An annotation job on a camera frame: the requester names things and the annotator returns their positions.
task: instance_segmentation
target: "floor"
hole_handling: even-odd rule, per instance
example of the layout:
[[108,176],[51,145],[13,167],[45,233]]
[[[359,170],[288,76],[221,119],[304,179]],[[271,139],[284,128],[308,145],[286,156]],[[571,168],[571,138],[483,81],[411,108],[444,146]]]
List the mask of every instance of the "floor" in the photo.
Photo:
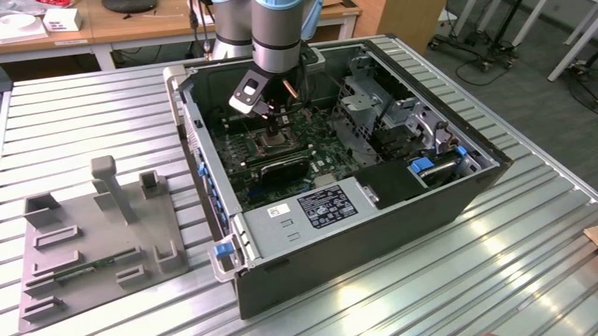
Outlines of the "floor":
[[[478,1],[470,16],[472,22],[478,19],[486,3],[487,1]],[[448,0],[450,11],[460,13],[464,4],[466,0]],[[510,5],[502,3],[488,26],[491,36],[495,35],[508,9]],[[506,34],[506,41],[512,40],[527,16],[528,14],[519,10]],[[519,60],[514,67],[484,87],[470,85],[455,76],[455,68],[475,56],[440,45],[435,51],[428,50],[424,57],[594,189],[598,189],[598,115],[573,99],[567,74],[554,83],[546,80],[569,50],[562,44],[569,34],[570,32],[539,20],[518,48]],[[581,56],[586,56],[582,58],[587,59],[594,51],[595,48],[587,46],[581,53]],[[464,66],[459,73],[468,81],[483,83],[502,72],[503,68],[498,66],[490,73]],[[587,85],[598,92],[598,80],[590,81]]]

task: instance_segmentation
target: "black cable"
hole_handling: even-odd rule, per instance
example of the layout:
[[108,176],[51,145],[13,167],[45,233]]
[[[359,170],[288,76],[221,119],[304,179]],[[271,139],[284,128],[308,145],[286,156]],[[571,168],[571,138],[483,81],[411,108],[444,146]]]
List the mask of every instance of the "black cable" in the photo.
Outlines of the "black cable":
[[125,54],[129,54],[129,55],[133,55],[133,54],[139,53],[139,51],[141,51],[141,47],[139,47],[137,50],[131,51],[131,52],[129,51],[124,51],[124,50],[121,50],[120,52],[125,53]]
[[448,19],[448,25],[450,25],[448,39],[456,40],[458,35],[455,34],[455,27],[452,26],[452,20],[450,19],[448,0],[444,2],[444,10],[447,12],[447,19]]
[[374,120],[374,127],[372,127],[374,130],[376,130],[378,127],[380,126],[382,119],[386,116],[386,113],[388,113],[388,110],[391,109],[392,104],[394,104],[392,97],[388,97],[388,100],[386,101],[384,108],[382,109],[382,113]]
[[204,7],[201,6],[201,4],[199,3],[197,0],[197,7],[199,7],[199,16],[201,18],[201,27],[204,28],[204,44],[201,46],[201,48],[204,49],[204,54],[209,53],[209,39],[207,37],[207,28],[205,28],[205,18],[204,18]]
[[491,2],[492,2],[492,0],[487,0],[487,3],[484,4],[484,7],[482,8],[482,13],[479,14],[478,19],[475,20],[474,28],[478,28],[479,22],[482,21],[482,18],[486,14],[487,7],[490,6]]
[[586,90],[586,92],[591,95],[591,97],[594,98],[594,100],[598,101],[598,97],[594,94],[594,92],[591,92],[590,88],[583,84],[583,82],[579,80],[579,78],[577,79],[579,85],[582,86],[582,88]]
[[482,59],[484,58],[484,56],[483,56],[482,54],[476,53],[474,50],[464,49],[464,48],[460,47],[458,44],[452,44],[452,43],[448,42],[448,41],[442,41],[442,43],[443,43],[443,44],[447,44],[447,45],[448,45],[451,48],[454,48],[454,49],[466,51],[467,53],[475,55],[478,58],[482,58]]
[[486,86],[486,85],[490,85],[491,83],[494,83],[494,82],[496,81],[498,78],[500,78],[502,76],[504,76],[506,73],[510,71],[510,69],[506,69],[504,72],[503,72],[500,75],[498,75],[496,77],[494,77],[494,78],[492,78],[490,81],[487,81],[486,83],[474,83],[474,82],[471,82],[470,80],[466,80],[466,79],[460,76],[459,70],[460,70],[466,65],[468,65],[468,64],[471,64],[471,63],[474,63],[474,62],[476,62],[476,61],[478,61],[478,59],[472,59],[471,61],[467,61],[466,63],[460,64],[460,65],[456,67],[456,69],[455,69],[455,75],[456,75],[456,77],[459,77],[459,79],[460,79],[463,82],[466,82],[467,84],[470,84],[470,85],[475,85],[475,86]]
[[205,5],[207,14],[209,15],[209,18],[212,19],[212,24],[216,24],[216,19],[213,19],[212,10],[209,9],[209,6]]
[[153,56],[153,59],[149,63],[140,61],[139,59],[135,59],[127,55],[124,55],[123,53],[120,54],[124,58],[127,58],[128,60],[140,63],[141,65],[149,65],[153,64],[157,61],[157,56],[160,55],[160,51],[161,51],[161,45],[157,47],[157,52],[156,55]]
[[573,90],[573,83],[574,83],[575,81],[577,81],[579,84],[582,84],[582,82],[579,81],[579,79],[577,78],[577,79],[574,80],[574,78],[573,78],[573,76],[571,76],[570,79],[569,79],[569,93],[571,94],[573,99],[575,99],[575,101],[579,103],[579,105],[582,105],[590,112],[598,114],[598,111],[597,111],[590,105],[587,105],[587,104],[579,99],[579,97],[575,95],[575,92],[574,92],[574,90]]

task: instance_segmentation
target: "wheel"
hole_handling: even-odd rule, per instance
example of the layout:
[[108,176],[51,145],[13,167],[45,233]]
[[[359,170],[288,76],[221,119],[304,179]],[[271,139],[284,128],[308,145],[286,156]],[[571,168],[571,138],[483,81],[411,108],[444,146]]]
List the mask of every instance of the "wheel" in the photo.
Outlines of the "wheel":
[[430,49],[431,50],[436,50],[438,49],[438,45],[439,45],[438,40],[434,40],[432,42],[430,42]]
[[486,72],[490,71],[490,67],[491,67],[491,64],[490,64],[490,63],[487,63],[487,62],[482,62],[480,66],[479,66],[479,69],[480,69],[482,72],[486,73]]

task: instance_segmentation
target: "green circuit board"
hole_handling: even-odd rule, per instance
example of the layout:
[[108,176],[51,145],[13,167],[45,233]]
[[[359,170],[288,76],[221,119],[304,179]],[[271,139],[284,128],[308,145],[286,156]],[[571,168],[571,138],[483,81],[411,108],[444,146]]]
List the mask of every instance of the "green circuit board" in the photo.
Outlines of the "green circuit board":
[[[320,176],[340,180],[359,169],[328,126],[327,111],[303,110],[282,117],[279,136],[271,144],[264,141],[266,127],[260,127],[260,120],[255,118],[259,117],[239,117],[236,113],[232,120],[220,118],[221,125],[209,131],[244,211],[318,188],[320,185],[314,179]],[[263,168],[294,159],[304,164],[308,161],[304,176],[264,187],[260,184]]]

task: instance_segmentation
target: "wire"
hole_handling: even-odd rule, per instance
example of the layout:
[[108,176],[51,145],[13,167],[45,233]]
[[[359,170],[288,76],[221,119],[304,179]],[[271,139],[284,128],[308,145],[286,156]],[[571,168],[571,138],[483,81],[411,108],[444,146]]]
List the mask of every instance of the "wire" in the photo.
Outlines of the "wire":
[[494,83],[494,82],[498,80],[498,78],[500,78],[502,76],[504,76],[506,73],[510,71],[510,69],[506,69],[504,72],[503,72],[500,75],[498,75],[496,77],[494,77],[494,78],[492,78],[490,81],[487,81],[486,83],[474,83],[474,82],[471,82],[470,80],[466,80],[466,79],[460,76],[459,70],[460,70],[466,65],[468,65],[468,64],[471,64],[471,63],[474,63],[474,62],[476,62],[476,61],[478,61],[478,59],[472,59],[471,61],[467,61],[466,63],[460,64],[460,65],[455,68],[455,75],[456,75],[456,77],[459,77],[459,79],[460,79],[463,82],[466,82],[467,84],[470,84],[470,85],[474,85],[474,86],[486,86],[486,85],[490,85],[491,83]]
[[486,14],[487,7],[490,6],[491,2],[492,2],[492,0],[487,0],[487,3],[484,4],[484,7],[482,8],[482,13],[479,14],[478,19],[475,20],[475,24],[474,24],[475,28],[478,28],[479,22],[482,21],[482,18]]
[[446,12],[447,12],[447,19],[448,19],[448,25],[450,25],[448,38],[456,40],[458,35],[455,35],[455,27],[452,26],[452,20],[450,19],[448,0],[447,0],[447,2],[444,3],[444,10],[446,10]]
[[590,91],[590,89],[582,84],[582,82],[579,81],[579,79],[577,78],[575,80],[574,80],[574,78],[573,78],[573,76],[570,77],[570,79],[569,79],[569,93],[571,94],[571,97],[573,97],[573,99],[575,99],[575,101],[589,110],[589,111],[591,111],[593,113],[595,113],[595,114],[598,114],[598,111],[590,106],[590,105],[587,105],[581,99],[579,99],[579,97],[575,95],[575,92],[574,92],[574,90],[573,90],[573,83],[574,82],[578,82],[585,88],[586,88],[586,90],[589,91],[589,93],[594,96],[594,93]]
[[125,54],[120,54],[124,58],[127,58],[128,60],[140,63],[141,65],[149,65],[153,64],[157,61],[157,56],[160,54],[161,51],[161,45],[157,47],[157,52],[156,55],[153,56],[153,59],[149,61],[149,63],[140,61],[139,59],[132,58],[131,56],[127,56]]
[[135,51],[124,51],[124,50],[121,50],[120,52],[125,53],[125,54],[129,54],[129,55],[133,55],[133,54],[139,53],[140,51],[141,51],[141,47],[139,47],[137,50],[135,50]]
[[204,54],[208,54],[211,51],[211,45],[209,45],[209,39],[207,37],[207,28],[205,28],[205,18],[204,18],[204,7],[200,4],[200,1],[197,0],[197,7],[199,7],[199,16],[201,18],[201,27],[204,29],[204,44],[201,48],[204,49]]
[[591,97],[594,98],[594,100],[598,101],[598,97],[594,94],[594,92],[591,92],[590,88],[583,84],[583,82],[579,80],[579,78],[577,79],[579,85],[582,86],[582,88],[586,90],[586,92],[591,95]]
[[205,9],[207,9],[207,14],[209,15],[209,18],[212,19],[212,24],[216,24],[216,19],[213,19],[213,14],[212,14],[212,10],[209,9],[209,6],[205,5]]

